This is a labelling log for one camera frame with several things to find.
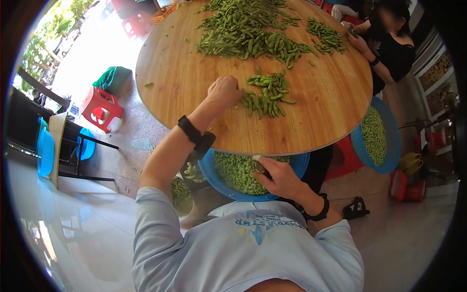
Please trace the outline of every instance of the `black wristband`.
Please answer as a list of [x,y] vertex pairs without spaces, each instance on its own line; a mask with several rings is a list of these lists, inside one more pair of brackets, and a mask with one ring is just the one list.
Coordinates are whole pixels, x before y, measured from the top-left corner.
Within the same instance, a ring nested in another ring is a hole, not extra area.
[[195,126],[193,126],[186,115],[178,120],[178,126],[188,136],[188,140],[195,144],[195,147],[190,155],[192,155],[197,160],[203,159],[206,152],[216,140],[216,135],[208,131],[201,135],[201,132],[196,129]]
[[184,115],[178,120],[178,126],[185,132],[188,136],[188,140],[193,142],[195,145],[198,145],[203,136],[201,135],[200,131],[198,131],[195,126],[190,122],[190,120]]
[[318,194],[319,196],[323,197],[324,199],[324,206],[323,206],[323,210],[321,211],[321,213],[319,213],[318,215],[316,216],[310,216],[310,219],[313,220],[313,221],[320,221],[320,220],[323,220],[324,218],[326,218],[326,214],[327,212],[329,211],[329,200],[327,199],[327,194],[325,193],[321,193],[321,194]]
[[379,58],[378,56],[375,56],[375,59],[372,62],[369,62],[371,67],[376,66],[376,64],[379,63]]

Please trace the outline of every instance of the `blue plastic bowl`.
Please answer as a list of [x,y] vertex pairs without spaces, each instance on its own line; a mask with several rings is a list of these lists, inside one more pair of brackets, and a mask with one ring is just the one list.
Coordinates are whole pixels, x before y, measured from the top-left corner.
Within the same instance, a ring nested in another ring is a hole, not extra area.
[[365,147],[365,143],[363,142],[363,137],[361,136],[360,125],[350,133],[350,140],[352,141],[355,153],[364,165],[373,168],[379,173],[390,173],[396,168],[397,162],[401,157],[401,136],[399,134],[399,126],[397,125],[391,109],[381,99],[373,96],[371,99],[371,106],[380,114],[382,125],[386,130],[387,153],[384,157],[383,163],[380,166],[377,166],[373,160],[371,160],[367,148]]
[[52,134],[45,128],[41,130],[41,135],[37,141],[37,174],[39,177],[49,175],[54,165],[55,144]]
[[[305,173],[309,160],[310,153],[290,156],[290,165],[299,178],[302,178],[303,174]],[[276,195],[273,195],[270,192],[267,192],[263,195],[249,195],[229,187],[220,177],[220,174],[215,168],[212,149],[209,149],[203,159],[198,161],[198,165],[206,180],[213,186],[213,188],[218,190],[226,197],[240,202],[265,202],[278,198]]]
[[[82,128],[79,133],[86,135],[88,137],[94,138],[94,135],[87,128]],[[83,139],[83,140],[84,141],[83,141],[83,149],[81,150],[81,160],[90,158],[94,153],[94,149],[96,148],[96,143],[94,141],[89,141],[87,139]],[[76,152],[76,157],[78,157],[79,144],[81,143],[81,137],[78,137],[78,139],[76,139],[76,143],[78,143],[78,146],[76,147],[75,152]]]
[[43,129],[46,129],[47,131],[49,130],[49,125],[47,124],[47,122],[44,120],[43,117],[39,117],[37,119],[37,122],[39,123],[39,129],[37,129],[37,142],[36,142],[36,145],[35,145],[36,154],[39,151],[39,137],[41,136],[42,130]]

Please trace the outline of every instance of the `wooden tabletop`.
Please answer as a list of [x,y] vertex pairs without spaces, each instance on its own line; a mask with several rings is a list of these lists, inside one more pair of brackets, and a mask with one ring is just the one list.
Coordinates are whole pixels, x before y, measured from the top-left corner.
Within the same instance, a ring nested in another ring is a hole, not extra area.
[[[239,87],[261,93],[246,79],[262,72],[280,72],[284,65],[266,55],[243,61],[232,57],[203,56],[196,53],[201,29],[195,29],[213,11],[195,14],[208,3],[193,1],[177,9],[154,30],[143,45],[136,64],[136,85],[142,101],[165,126],[172,128],[178,119],[191,113],[206,97],[207,89],[219,76],[232,75]],[[296,154],[327,146],[350,133],[362,120],[371,101],[372,78],[366,58],[347,40],[345,28],[329,14],[304,0],[287,0],[286,13],[301,17],[299,27],[287,25],[285,36],[313,47],[315,35],[306,29],[307,17],[315,17],[336,29],[344,39],[343,55],[302,53],[293,69],[286,69],[294,105],[284,104],[286,117],[261,120],[257,113],[248,117],[242,105],[214,119],[208,130],[217,136],[213,148],[232,153]],[[307,60],[316,64],[312,67]],[[154,85],[144,87],[145,83]]]

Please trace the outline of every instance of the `hand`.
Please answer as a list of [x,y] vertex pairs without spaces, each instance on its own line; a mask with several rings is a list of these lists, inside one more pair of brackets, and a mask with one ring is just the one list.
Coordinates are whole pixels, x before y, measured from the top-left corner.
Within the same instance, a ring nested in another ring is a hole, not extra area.
[[350,26],[355,30],[355,27],[356,25],[351,23],[351,22],[348,22],[348,21],[341,21],[340,22],[343,26],[347,27],[347,24],[350,24]]
[[207,97],[202,105],[219,114],[231,108],[242,95],[243,92],[238,89],[238,80],[235,77],[230,75],[219,77],[207,90]]
[[363,37],[355,38],[352,34],[348,33],[350,43],[358,49],[362,54],[366,54],[370,51],[367,42]]
[[306,183],[297,177],[288,163],[278,162],[272,158],[263,156],[260,157],[259,162],[269,171],[273,180],[270,180],[259,172],[254,172],[253,176],[271,194],[297,202],[301,201],[301,197],[304,194],[313,192]]

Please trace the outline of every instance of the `orange crate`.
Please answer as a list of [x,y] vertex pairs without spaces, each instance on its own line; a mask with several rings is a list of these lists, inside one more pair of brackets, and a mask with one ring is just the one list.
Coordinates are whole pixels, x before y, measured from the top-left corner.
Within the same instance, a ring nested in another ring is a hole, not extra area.
[[152,17],[151,18],[152,24],[156,25],[160,23],[161,21],[163,21],[164,18],[169,16],[169,14],[171,14],[177,9],[177,6],[175,4],[170,4],[170,5],[162,7],[161,9],[162,9],[163,14],[161,16]]

